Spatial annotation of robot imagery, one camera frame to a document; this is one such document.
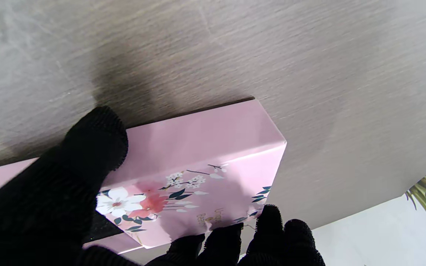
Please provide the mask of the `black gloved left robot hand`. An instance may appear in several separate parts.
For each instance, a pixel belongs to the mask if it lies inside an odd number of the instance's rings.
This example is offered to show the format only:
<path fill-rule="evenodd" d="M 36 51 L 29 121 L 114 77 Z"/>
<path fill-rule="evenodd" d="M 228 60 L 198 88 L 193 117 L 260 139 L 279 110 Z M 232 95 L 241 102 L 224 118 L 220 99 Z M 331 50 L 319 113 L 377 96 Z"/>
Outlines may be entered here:
<path fill-rule="evenodd" d="M 120 167 L 128 137 L 108 106 L 94 108 L 34 163 L 0 188 L 0 266 L 135 266 L 103 246 L 85 249 L 96 195 Z M 324 266 L 309 226 L 267 204 L 240 259 L 243 224 L 174 241 L 149 266 Z"/>

